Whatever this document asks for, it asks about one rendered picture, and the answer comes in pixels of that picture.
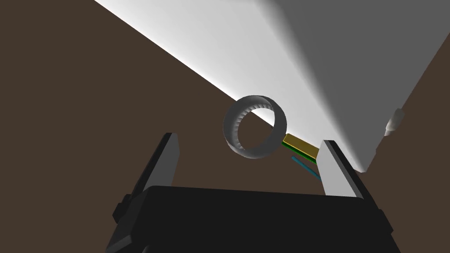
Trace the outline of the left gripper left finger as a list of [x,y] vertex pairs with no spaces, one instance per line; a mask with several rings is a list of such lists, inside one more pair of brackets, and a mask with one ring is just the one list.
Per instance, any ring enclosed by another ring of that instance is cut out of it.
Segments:
[[136,198],[151,186],[171,186],[179,156],[178,135],[165,133],[139,177],[131,198]]

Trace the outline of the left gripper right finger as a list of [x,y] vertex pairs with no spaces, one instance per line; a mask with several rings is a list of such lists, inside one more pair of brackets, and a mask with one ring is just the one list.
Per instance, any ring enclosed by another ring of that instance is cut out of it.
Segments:
[[330,141],[321,142],[316,162],[325,195],[363,197]]

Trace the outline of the teal book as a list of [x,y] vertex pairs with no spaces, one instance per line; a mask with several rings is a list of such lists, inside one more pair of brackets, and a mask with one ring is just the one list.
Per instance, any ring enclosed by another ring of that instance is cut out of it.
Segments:
[[315,178],[317,178],[319,181],[321,180],[321,177],[319,176],[319,174],[317,174],[314,170],[312,170],[310,167],[308,167],[306,164],[304,164],[302,161],[300,161],[298,158],[296,158],[295,156],[292,156],[291,159],[293,161],[295,161],[297,164],[299,164],[302,168],[304,168],[307,172],[309,172],[310,174],[312,174]]

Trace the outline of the green book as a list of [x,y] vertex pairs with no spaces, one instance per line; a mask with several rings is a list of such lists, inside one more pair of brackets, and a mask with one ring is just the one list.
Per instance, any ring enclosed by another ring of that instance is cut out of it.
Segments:
[[310,161],[310,162],[312,162],[314,164],[317,164],[316,159],[314,157],[312,157],[310,155],[307,155],[306,153],[300,151],[299,149],[297,149],[297,148],[295,148],[295,147],[293,147],[293,146],[291,146],[291,145],[289,145],[289,144],[287,144],[285,142],[283,142],[282,145],[287,147],[288,149],[294,151],[296,154],[300,155],[301,157],[307,159],[308,161]]

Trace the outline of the yellow book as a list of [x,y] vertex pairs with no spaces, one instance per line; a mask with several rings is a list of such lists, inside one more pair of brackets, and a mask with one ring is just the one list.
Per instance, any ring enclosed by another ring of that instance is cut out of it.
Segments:
[[311,159],[317,158],[319,148],[309,144],[308,142],[292,134],[286,134],[283,139],[283,143],[294,148],[298,152],[303,153],[305,156],[310,157]]

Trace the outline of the white door knob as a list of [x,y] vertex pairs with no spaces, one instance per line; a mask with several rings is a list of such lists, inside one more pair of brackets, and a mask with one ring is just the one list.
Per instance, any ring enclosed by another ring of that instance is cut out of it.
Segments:
[[401,108],[395,110],[394,114],[385,127],[384,137],[391,135],[394,131],[397,130],[404,118],[404,115],[405,113]]

